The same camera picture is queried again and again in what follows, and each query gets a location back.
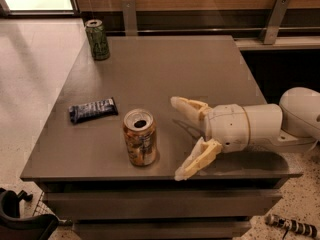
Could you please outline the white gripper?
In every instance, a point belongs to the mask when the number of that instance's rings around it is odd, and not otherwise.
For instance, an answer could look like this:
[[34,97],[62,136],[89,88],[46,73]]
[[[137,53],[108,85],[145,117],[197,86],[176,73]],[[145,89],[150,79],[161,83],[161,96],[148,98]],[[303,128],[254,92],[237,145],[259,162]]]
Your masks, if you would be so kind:
[[249,143],[249,123],[245,110],[236,104],[211,108],[207,103],[173,96],[174,109],[199,129],[205,129],[191,154],[175,171],[176,181],[187,180],[213,162],[219,153],[242,151]]

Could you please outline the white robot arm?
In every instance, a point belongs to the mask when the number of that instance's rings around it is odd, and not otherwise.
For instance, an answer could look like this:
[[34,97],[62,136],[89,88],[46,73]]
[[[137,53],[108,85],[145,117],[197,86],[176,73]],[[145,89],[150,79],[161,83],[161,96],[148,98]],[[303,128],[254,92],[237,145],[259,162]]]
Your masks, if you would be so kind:
[[210,107],[174,96],[171,105],[204,132],[175,171],[177,181],[189,179],[220,153],[239,152],[249,146],[300,153],[320,141],[320,93],[308,88],[287,90],[278,104]]

